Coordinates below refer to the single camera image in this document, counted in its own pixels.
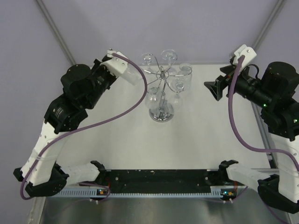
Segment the clear ribbed glass tumbler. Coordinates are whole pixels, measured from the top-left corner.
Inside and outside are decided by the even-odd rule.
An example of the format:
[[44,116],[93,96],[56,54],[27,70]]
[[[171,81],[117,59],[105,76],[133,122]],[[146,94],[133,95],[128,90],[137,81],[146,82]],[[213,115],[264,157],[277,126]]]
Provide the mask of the clear ribbed glass tumbler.
[[182,63],[179,66],[178,82],[176,87],[180,91],[186,91],[191,87],[192,66],[189,63]]

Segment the etched clear wine glass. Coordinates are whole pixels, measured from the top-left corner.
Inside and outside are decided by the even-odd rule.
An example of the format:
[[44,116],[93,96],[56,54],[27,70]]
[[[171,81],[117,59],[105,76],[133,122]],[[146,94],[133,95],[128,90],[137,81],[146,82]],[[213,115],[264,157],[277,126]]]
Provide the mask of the etched clear wine glass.
[[176,69],[173,67],[175,62],[178,59],[178,55],[173,49],[166,49],[161,53],[162,59],[164,59],[168,63],[168,67],[164,69],[170,76],[174,76],[177,74]]

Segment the small clear wine glass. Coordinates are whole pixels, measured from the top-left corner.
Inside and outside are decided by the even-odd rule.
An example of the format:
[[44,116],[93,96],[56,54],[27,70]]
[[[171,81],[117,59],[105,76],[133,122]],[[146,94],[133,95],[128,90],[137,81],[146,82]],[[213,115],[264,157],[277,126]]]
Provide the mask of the small clear wine glass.
[[159,108],[162,98],[162,90],[160,87],[150,87],[147,91],[145,98],[145,105],[150,111],[154,111]]

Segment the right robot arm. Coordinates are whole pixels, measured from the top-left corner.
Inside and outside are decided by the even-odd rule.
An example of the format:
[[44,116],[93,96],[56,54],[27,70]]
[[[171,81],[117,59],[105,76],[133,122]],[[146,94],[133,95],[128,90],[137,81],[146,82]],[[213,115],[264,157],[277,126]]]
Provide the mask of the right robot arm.
[[[233,132],[247,149],[259,153],[276,153],[278,174],[267,175],[230,160],[223,161],[218,179],[228,185],[232,181],[255,190],[262,201],[275,209],[295,214],[299,211],[299,150],[295,138],[299,134],[299,104],[293,99],[299,76],[288,63],[272,62],[262,78],[251,77],[249,66],[229,65],[221,68],[222,75],[204,82],[216,100],[228,90],[228,115]],[[261,118],[268,127],[276,149],[250,146],[240,136],[233,116],[233,96],[239,94],[261,107]]]

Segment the tall clear wine glass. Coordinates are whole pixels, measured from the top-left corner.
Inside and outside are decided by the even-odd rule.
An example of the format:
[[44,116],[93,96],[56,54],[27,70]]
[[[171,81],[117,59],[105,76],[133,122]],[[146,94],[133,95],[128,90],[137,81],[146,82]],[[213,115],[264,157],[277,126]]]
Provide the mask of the tall clear wine glass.
[[143,70],[147,73],[154,73],[154,70],[151,68],[153,57],[154,56],[152,53],[144,53],[141,55],[142,65],[145,66]]

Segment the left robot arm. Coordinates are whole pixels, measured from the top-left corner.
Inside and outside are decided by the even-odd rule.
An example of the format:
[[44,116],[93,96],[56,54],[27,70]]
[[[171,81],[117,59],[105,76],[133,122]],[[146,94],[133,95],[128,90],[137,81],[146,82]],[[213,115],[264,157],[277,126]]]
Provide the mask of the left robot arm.
[[97,161],[73,167],[59,166],[57,159],[68,138],[55,139],[76,130],[87,118],[86,111],[93,109],[105,90],[116,81],[118,75],[110,71],[112,65],[112,59],[105,56],[102,60],[95,59],[93,67],[73,65],[61,77],[63,94],[49,105],[30,158],[23,167],[14,170],[14,176],[22,182],[21,190],[26,191],[29,198],[53,196],[77,182],[92,181],[96,185],[105,182],[103,166]]

